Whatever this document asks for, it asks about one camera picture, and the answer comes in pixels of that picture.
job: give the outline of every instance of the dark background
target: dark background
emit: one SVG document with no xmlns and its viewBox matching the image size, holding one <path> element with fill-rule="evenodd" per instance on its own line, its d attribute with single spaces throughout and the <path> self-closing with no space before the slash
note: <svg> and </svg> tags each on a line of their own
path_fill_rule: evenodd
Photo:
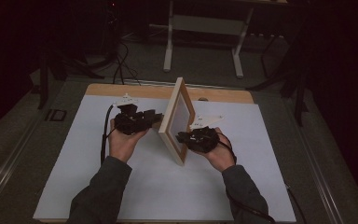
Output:
<svg viewBox="0 0 358 224">
<path fill-rule="evenodd" d="M 146 35 L 148 23 L 166 21 L 167 2 L 125 1 L 120 18 Z M 75 58 L 104 54 L 103 9 L 102 1 L 90 0 L 0 1 L 0 118 L 33 87 L 29 74 L 47 40 Z M 259 20 L 269 17 L 257 13 Z M 313 14 L 307 29 L 311 38 L 301 50 L 317 49 L 307 86 L 358 184 L 358 1 L 336 1 Z"/>
</svg>

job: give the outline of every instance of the person's right hand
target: person's right hand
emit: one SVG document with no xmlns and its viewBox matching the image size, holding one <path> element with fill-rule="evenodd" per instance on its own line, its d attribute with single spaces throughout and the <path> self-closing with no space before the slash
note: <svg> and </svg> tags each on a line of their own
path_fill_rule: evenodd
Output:
<svg viewBox="0 0 358 224">
<path fill-rule="evenodd" d="M 214 128 L 214 129 L 216 130 L 217 133 L 222 133 L 222 131 L 219 128 Z M 222 134 L 218 134 L 218 135 L 222 143 L 231 147 L 231 144 L 229 143 L 228 139 L 224 135 Z M 208 153 L 202 153 L 196 151 L 194 152 L 205 157 L 212 165 L 212 167 L 220 172 L 223 172 L 228 167 L 235 165 L 235 161 L 234 158 L 232 157 L 231 152 L 228 150 L 228 148 L 222 146 L 221 144 L 217 144 L 216 148 L 212 149 Z"/>
</svg>

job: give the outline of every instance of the metal table leg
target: metal table leg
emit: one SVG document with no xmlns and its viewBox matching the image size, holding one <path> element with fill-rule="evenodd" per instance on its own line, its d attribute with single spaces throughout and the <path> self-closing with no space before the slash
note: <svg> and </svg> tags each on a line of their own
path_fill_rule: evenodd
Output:
<svg viewBox="0 0 358 224">
<path fill-rule="evenodd" d="M 249 22 L 252 18 L 254 9 L 251 7 L 248 12 L 248 16 L 246 18 L 246 21 L 243 23 L 243 27 L 239 36 L 238 45 L 236 48 L 232 49 L 232 59 L 234 61 L 234 67 L 235 67 L 235 74 L 237 75 L 237 78 L 243 78 L 243 72 L 242 72 L 242 66 L 241 66 L 241 60 L 240 60 L 240 51 L 242 48 L 243 40 L 246 37 L 246 31 L 248 30 Z"/>
<path fill-rule="evenodd" d="M 173 0 L 170 1 L 170 17 L 168 19 L 168 43 L 165 50 L 164 72 L 171 71 L 172 61 L 172 30 L 173 30 Z"/>
</svg>

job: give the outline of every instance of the black cord on floor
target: black cord on floor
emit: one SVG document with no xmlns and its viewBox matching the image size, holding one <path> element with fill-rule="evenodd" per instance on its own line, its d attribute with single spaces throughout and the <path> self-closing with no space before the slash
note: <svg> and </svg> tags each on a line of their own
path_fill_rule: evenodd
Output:
<svg viewBox="0 0 358 224">
<path fill-rule="evenodd" d="M 249 207 L 243 203 L 240 203 L 238 201 L 235 201 L 235 199 L 228 193 L 228 191 L 226 190 L 226 195 L 228 196 L 228 198 L 236 205 L 238 206 L 240 209 L 244 210 L 244 211 L 247 211 L 249 213 L 252 213 L 254 214 L 255 216 L 258 216 L 258 217 L 262 217 L 264 218 L 265 220 L 267 220 L 269 223 L 272 223 L 272 224 L 275 224 L 275 219 L 257 209 L 254 209 L 252 207 Z"/>
<path fill-rule="evenodd" d="M 134 69 L 130 68 L 125 62 L 126 59 L 127 59 L 128 54 L 129 54 L 129 48 L 127 47 L 126 44 L 124 44 L 121 41 L 120 41 L 120 45 L 125 47 L 126 53 L 125 53 L 124 57 L 121 57 L 120 55 L 117 56 L 117 68 L 116 68 L 115 73 L 113 75 L 113 84 L 115 84 L 115 82 L 116 82 L 117 73 L 119 73 L 119 75 L 120 75 L 121 83 L 123 85 L 125 84 L 124 83 L 124 77 L 123 77 L 123 67 L 124 67 L 130 73 L 131 78 L 135 79 L 138 82 L 138 84 L 141 85 L 141 83 L 139 82 L 139 80 L 137 78 L 138 73 Z"/>
<path fill-rule="evenodd" d="M 307 224 L 307 220 L 305 219 L 304 213 L 303 213 L 303 211 L 302 211 L 302 209 L 301 209 L 301 207 L 300 207 L 295 195 L 290 190 L 290 186 L 288 184 L 286 184 L 286 183 L 284 183 L 284 184 L 286 185 L 287 192 L 289 192 L 289 195 L 292 197 L 293 201 L 295 202 L 295 204 L 296 204 L 296 206 L 298 208 L 298 211 L 299 211 L 299 213 L 300 213 L 300 215 L 301 215 L 301 217 L 302 217 L 302 219 L 304 221 L 304 224 Z"/>
</svg>

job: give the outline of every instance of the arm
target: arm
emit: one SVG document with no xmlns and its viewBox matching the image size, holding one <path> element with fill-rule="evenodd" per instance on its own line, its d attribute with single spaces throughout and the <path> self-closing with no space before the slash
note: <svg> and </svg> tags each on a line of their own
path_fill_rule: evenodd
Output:
<svg viewBox="0 0 358 224">
<path fill-rule="evenodd" d="M 111 129 L 115 127 L 111 120 Z M 89 185 L 72 200 L 66 223 L 116 223 L 124 188 L 131 174 L 127 164 L 138 140 L 147 131 L 126 135 L 113 130 L 109 135 L 109 157 Z"/>
<path fill-rule="evenodd" d="M 131 168 L 125 162 L 107 157 L 89 186 L 72 200 L 66 223 L 112 223 L 117 220 L 123 191 Z"/>
<path fill-rule="evenodd" d="M 266 200 L 260 194 L 255 182 L 241 165 L 233 165 L 222 172 L 227 193 L 237 202 L 256 209 L 264 214 L 269 213 Z M 253 215 L 230 201 L 231 213 L 235 223 L 269 223 L 262 217 Z"/>
<path fill-rule="evenodd" d="M 215 128 L 218 133 L 222 133 L 219 128 Z M 220 141 L 230 146 L 228 139 L 219 134 Z M 213 168 L 220 171 L 226 185 L 227 193 L 236 202 L 242 203 L 253 209 L 267 214 L 269 209 L 264 197 L 260 194 L 252 178 L 246 173 L 241 165 L 236 165 L 234 158 L 229 150 L 220 144 L 208 153 L 197 154 L 205 157 Z M 252 213 L 241 209 L 230 200 L 231 213 L 235 223 L 269 223 L 264 218 L 253 215 Z"/>
</svg>

